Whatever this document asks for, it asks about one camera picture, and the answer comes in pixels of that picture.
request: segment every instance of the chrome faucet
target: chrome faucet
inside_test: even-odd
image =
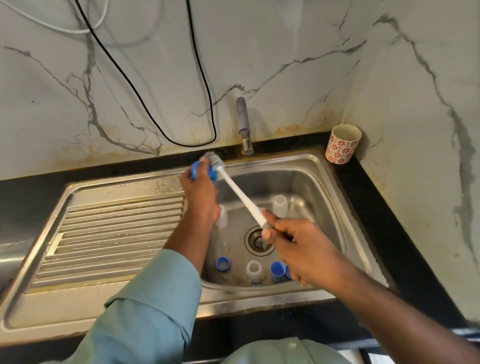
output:
[[[239,116],[239,134],[241,135],[241,152],[243,155],[253,154],[252,140],[250,139],[250,123],[248,121],[247,102],[243,97],[236,101]]]

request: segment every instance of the person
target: person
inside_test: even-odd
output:
[[[196,180],[180,178],[188,210],[164,249],[106,303],[65,363],[181,363],[200,300],[200,274],[210,231],[220,214],[203,158]],[[306,219],[264,216],[274,229],[263,237],[275,246],[302,284],[340,299],[370,330],[396,364],[480,363],[477,348],[424,316],[357,269]],[[335,350],[289,338],[245,345],[227,364],[348,363]]]

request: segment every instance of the sink drain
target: sink drain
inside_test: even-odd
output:
[[[258,225],[250,228],[245,234],[245,246],[253,255],[266,256],[275,249],[272,244],[264,244],[264,241],[265,239],[262,238],[262,228]]]

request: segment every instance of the white brush handle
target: white brush handle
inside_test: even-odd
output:
[[[222,175],[225,182],[227,182],[228,185],[232,188],[233,192],[235,192],[237,194],[237,196],[240,198],[240,200],[243,202],[243,204],[250,211],[253,218],[257,221],[257,224],[260,225],[262,228],[270,227],[270,224],[268,224],[267,219],[265,219],[265,217],[262,215],[262,213],[258,209],[258,206],[256,204],[254,204],[253,201],[251,199],[249,199],[246,194],[243,193],[243,191],[237,186],[237,184],[225,172],[223,167],[218,167],[217,172],[219,172]]]

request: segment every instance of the white marble backsplash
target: white marble backsplash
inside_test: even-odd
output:
[[[67,0],[11,2],[56,26],[82,23]],[[110,3],[97,34],[153,117],[179,143],[210,140],[185,1]],[[242,95],[253,140],[336,125],[377,3],[192,0],[215,104],[212,147],[240,143],[235,99]],[[93,23],[103,4],[90,1]],[[0,65],[0,179],[187,150],[163,138],[91,35],[57,33],[0,4]]]
[[[479,13],[476,0],[381,1],[344,114],[364,132],[363,168],[458,308],[477,322]]]

